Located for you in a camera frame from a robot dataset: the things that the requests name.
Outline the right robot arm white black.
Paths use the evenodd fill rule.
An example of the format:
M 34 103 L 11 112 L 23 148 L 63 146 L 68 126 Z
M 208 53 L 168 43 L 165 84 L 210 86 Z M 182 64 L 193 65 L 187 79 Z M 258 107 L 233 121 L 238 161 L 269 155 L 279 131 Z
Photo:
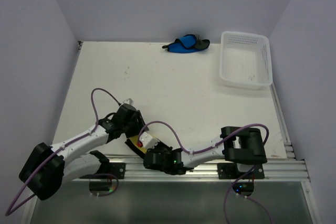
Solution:
M 265 142 L 260 124 L 243 127 L 226 126 L 221 134 L 210 140 L 208 147 L 176 148 L 164 144 L 145 131 L 140 132 L 138 143 L 145 149 L 143 166 L 169 175 L 184 175 L 201 164 L 215 159 L 235 163 L 234 172 L 246 178 L 253 166 L 267 163 Z

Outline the yellow towel black trim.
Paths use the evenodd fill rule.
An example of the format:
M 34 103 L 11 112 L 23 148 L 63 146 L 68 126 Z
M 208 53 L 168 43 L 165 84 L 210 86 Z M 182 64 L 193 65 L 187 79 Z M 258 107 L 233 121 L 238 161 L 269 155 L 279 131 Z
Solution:
M 142 148 L 142 147 L 138 147 L 137 143 L 139 140 L 139 136 L 133 136 L 130 137 L 126 140 L 125 144 L 135 153 L 137 154 L 137 156 L 139 156 L 140 158 L 144 159 L 145 154 L 147 153 L 147 150 Z

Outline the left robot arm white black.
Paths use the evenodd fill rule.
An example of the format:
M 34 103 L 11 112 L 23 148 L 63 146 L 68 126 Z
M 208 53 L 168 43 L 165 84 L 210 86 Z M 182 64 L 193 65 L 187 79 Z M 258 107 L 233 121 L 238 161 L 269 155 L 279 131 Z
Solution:
M 56 145 L 38 144 L 19 173 L 19 179 L 40 199 L 53 196 L 63 183 L 80 177 L 112 179 L 109 159 L 96 147 L 134 137 L 145 122 L 140 110 L 122 104 L 117 112 L 101 118 L 89 130 Z

